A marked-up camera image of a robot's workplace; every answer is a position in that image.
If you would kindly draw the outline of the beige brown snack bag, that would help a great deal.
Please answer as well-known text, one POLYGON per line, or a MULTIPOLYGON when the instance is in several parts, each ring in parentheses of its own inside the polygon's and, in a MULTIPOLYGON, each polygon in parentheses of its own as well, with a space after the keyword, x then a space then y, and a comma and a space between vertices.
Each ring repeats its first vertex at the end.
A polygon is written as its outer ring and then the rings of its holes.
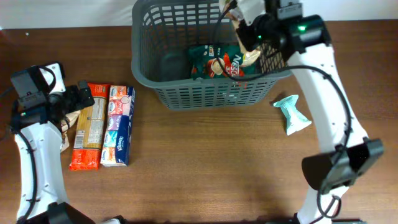
POLYGON ((80 111, 68 113, 64 120, 62 120, 62 147, 60 152, 65 151, 69 146, 68 130, 78 121, 80 111))

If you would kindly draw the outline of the beige cookie snack bag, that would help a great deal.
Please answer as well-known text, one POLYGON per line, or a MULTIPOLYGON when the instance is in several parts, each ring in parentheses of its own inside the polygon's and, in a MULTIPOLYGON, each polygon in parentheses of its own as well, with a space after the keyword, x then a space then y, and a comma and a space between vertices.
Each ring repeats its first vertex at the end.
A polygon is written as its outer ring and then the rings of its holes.
POLYGON ((239 48, 240 51, 243 55, 243 62, 241 64, 242 67, 248 67, 256 62, 256 60, 260 57, 261 51, 259 48, 253 51, 247 51, 245 46, 242 44, 241 39, 238 36, 237 29, 239 27, 239 21, 237 18, 235 18, 230 12, 227 13, 227 16, 231 19, 234 30, 235 30, 235 36, 238 40, 239 48))

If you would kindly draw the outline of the spaghetti packet red ends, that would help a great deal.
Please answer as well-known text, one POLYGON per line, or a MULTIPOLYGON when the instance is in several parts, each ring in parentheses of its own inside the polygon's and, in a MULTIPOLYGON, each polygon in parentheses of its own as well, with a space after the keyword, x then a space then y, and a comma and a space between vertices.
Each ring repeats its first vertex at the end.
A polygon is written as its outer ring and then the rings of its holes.
POLYGON ((98 170, 103 145, 104 124, 109 101, 110 84, 88 84, 93 106, 81 110, 78 117, 72 161, 69 169, 98 170))

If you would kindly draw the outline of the Kleenex tissue multipack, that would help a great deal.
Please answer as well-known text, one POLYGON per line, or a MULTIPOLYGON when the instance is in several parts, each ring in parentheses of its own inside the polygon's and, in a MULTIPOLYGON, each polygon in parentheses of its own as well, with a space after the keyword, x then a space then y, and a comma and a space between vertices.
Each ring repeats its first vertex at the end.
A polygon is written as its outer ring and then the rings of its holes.
POLYGON ((135 98, 133 86, 110 87, 108 125, 100 159, 105 167, 129 165, 135 98))

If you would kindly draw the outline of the teal white small packet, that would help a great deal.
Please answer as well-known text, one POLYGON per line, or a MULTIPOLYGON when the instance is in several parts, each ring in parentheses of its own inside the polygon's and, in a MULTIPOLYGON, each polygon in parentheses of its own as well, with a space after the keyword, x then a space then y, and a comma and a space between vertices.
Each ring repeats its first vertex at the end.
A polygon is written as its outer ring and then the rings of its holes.
POLYGON ((288 136, 312 124, 312 122, 297 109, 296 104, 298 98, 298 95, 290 95, 273 104, 273 107, 281 109, 286 118, 286 133, 288 136))

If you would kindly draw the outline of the green Nescafe coffee bag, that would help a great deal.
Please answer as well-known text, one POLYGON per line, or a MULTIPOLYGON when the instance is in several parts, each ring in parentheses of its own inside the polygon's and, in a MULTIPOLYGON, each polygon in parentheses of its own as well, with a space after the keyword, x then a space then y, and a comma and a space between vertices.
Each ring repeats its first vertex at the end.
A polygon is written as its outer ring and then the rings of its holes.
POLYGON ((192 65, 191 77, 214 79, 244 77, 255 73, 255 63, 242 67, 243 55, 238 45, 199 45, 188 49, 188 60, 192 65))

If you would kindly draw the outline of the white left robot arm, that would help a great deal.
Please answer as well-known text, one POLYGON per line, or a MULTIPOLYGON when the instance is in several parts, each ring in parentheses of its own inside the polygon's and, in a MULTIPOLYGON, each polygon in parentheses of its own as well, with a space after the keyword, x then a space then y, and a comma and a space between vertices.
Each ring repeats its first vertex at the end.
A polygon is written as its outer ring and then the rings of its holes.
POLYGON ((11 130, 21 160, 18 223, 92 223, 68 203, 60 151, 61 121, 95 103, 86 81, 60 87, 56 81, 14 82, 19 99, 12 109, 11 130))

